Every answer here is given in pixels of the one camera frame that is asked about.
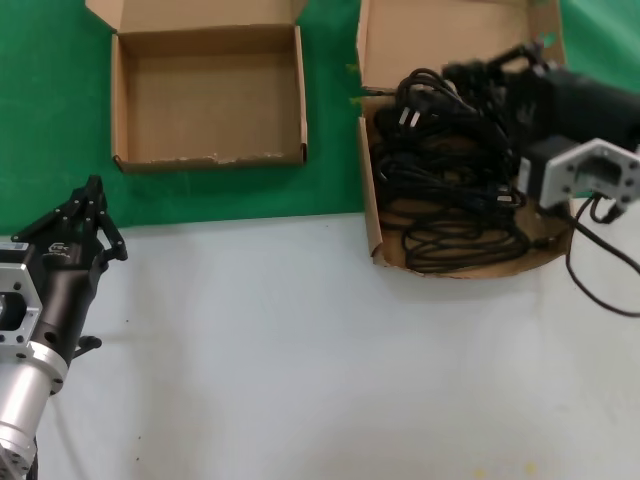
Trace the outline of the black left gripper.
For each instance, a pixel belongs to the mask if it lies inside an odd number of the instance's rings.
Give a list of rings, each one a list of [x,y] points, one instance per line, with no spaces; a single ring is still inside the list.
[[[86,238],[58,238],[66,234]],[[14,233],[11,240],[26,245],[21,336],[70,364],[100,277],[110,261],[128,259],[125,241],[108,213],[103,182],[91,175],[66,202]]]

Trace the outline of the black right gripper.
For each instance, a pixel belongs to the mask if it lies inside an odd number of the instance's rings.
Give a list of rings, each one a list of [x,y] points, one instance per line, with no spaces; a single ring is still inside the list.
[[[502,101],[504,67],[516,60],[545,66],[543,50],[541,43],[522,43],[489,60],[449,63],[442,75],[464,101]],[[639,95],[562,68],[511,75],[505,109],[522,147],[552,136],[577,143],[599,138],[628,151],[639,147]]]

